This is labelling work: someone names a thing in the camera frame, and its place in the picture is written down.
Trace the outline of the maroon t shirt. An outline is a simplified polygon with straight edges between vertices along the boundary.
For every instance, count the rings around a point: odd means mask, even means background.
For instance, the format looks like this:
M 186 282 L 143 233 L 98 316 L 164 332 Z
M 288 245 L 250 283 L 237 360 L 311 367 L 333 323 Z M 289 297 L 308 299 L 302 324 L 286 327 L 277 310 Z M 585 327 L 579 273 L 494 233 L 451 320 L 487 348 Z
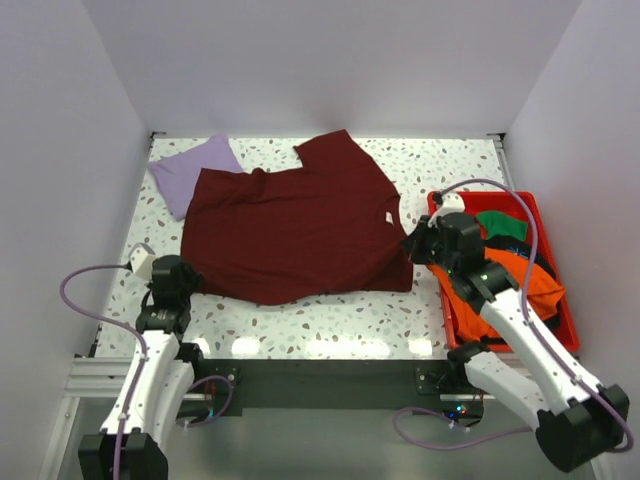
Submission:
M 295 169 L 201 171 L 181 241 L 200 292 L 279 305 L 409 291 L 400 195 L 373 158 L 344 130 L 295 151 Z

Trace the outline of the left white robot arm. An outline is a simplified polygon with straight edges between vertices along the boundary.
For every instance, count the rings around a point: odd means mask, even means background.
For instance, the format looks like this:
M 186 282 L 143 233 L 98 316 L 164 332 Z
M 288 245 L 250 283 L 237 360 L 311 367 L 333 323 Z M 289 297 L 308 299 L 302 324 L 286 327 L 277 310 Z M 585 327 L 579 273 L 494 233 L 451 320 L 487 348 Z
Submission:
M 166 443 L 182 399 L 207 380 L 200 347 L 183 341 L 200 275 L 179 256 L 158 257 L 145 244 L 133 248 L 127 268 L 147 282 L 132 329 L 136 347 L 100 431 L 80 441 L 84 479 L 166 479 Z

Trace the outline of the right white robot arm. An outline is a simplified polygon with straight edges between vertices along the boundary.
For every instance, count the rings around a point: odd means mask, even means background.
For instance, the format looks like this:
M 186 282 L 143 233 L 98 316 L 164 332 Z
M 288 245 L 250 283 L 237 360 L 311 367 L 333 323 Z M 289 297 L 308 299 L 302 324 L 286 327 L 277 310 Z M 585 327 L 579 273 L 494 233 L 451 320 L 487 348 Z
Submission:
M 501 335 L 528 371 L 522 375 L 473 343 L 448 354 L 445 379 L 452 390 L 476 387 L 493 395 L 526 423 L 563 472 L 633 448 L 627 394 L 618 385 L 605 386 L 552 335 L 518 282 L 487 257 L 471 215 L 424 216 L 403 247 L 411 262 L 439 267 L 454 293 Z

